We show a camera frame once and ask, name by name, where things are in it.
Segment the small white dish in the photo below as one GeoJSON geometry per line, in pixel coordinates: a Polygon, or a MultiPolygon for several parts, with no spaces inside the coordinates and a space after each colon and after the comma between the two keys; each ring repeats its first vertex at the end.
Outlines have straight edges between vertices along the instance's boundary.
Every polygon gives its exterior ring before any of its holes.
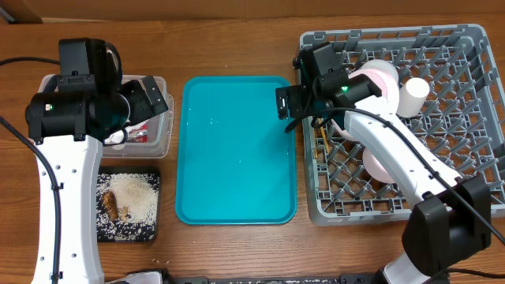
{"type": "Polygon", "coordinates": [[[372,178],[383,183],[395,183],[390,174],[384,169],[376,157],[367,148],[365,148],[363,151],[362,162],[364,168],[372,178]]]}

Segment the brown food scrap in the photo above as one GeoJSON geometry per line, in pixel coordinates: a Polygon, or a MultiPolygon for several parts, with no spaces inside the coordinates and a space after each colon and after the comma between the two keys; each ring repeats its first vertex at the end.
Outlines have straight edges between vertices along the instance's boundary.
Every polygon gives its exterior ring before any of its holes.
{"type": "Polygon", "coordinates": [[[112,192],[105,192],[102,196],[102,203],[111,221],[118,219],[118,207],[115,195],[112,192]]]}

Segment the large white plate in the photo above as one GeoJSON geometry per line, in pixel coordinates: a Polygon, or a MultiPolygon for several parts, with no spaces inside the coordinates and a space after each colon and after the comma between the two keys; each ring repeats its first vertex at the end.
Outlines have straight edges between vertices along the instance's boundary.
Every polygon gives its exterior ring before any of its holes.
{"type": "Polygon", "coordinates": [[[343,74],[328,92],[334,107],[363,110],[373,115],[395,114],[399,89],[393,76],[378,69],[343,74]]]}

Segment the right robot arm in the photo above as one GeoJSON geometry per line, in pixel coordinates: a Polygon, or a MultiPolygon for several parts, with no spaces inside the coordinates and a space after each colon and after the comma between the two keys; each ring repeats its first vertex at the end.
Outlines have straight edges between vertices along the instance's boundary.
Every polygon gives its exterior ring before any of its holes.
{"type": "Polygon", "coordinates": [[[380,268],[374,283],[426,283],[491,244],[490,188],[480,176],[463,178],[434,156],[398,119],[381,89],[366,75],[332,72],[311,88],[275,91],[291,132],[304,118],[335,118],[393,178],[411,213],[403,253],[380,268]]]}

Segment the white napkin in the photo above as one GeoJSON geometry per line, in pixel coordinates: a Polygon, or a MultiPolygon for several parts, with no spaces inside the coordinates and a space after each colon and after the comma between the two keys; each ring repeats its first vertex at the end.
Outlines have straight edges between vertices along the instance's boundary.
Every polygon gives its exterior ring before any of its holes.
{"type": "Polygon", "coordinates": [[[118,130],[117,132],[110,134],[109,137],[104,140],[103,144],[105,146],[124,144],[128,140],[129,132],[132,131],[133,129],[134,129],[133,126],[122,128],[121,130],[118,130]]]}

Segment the red snack wrapper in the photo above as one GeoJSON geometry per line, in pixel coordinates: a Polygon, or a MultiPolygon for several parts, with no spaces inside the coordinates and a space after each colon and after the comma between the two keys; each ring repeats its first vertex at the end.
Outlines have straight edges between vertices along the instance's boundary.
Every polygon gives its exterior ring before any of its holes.
{"type": "Polygon", "coordinates": [[[142,126],[134,126],[129,130],[128,143],[147,143],[148,142],[148,127],[146,124],[142,126]]]}

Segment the pale green bowl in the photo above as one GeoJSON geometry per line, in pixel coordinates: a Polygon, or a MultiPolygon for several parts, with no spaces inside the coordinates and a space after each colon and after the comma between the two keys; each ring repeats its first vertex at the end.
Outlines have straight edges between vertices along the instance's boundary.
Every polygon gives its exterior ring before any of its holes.
{"type": "Polygon", "coordinates": [[[398,71],[396,70],[396,68],[390,62],[384,61],[382,59],[370,60],[365,64],[363,64],[361,68],[378,69],[381,72],[391,75],[395,79],[396,83],[399,82],[398,71]]]}

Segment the white cup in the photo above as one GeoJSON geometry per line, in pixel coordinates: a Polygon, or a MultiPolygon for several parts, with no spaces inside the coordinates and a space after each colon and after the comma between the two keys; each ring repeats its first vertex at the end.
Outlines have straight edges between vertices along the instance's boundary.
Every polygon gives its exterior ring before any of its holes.
{"type": "Polygon", "coordinates": [[[414,77],[409,79],[399,89],[399,104],[396,114],[403,118],[416,116],[423,107],[430,92],[430,86],[424,79],[414,77]]]}

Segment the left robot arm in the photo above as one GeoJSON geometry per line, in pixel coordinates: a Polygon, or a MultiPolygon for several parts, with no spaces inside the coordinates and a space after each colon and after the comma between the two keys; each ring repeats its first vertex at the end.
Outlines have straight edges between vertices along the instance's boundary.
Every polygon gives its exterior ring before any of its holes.
{"type": "Polygon", "coordinates": [[[37,147],[49,162],[39,160],[39,248],[34,283],[51,283],[56,214],[49,173],[55,174],[61,205],[59,256],[60,283],[104,283],[96,233],[96,188],[103,155],[101,141],[87,137],[75,141],[70,135],[50,136],[37,147]]]}

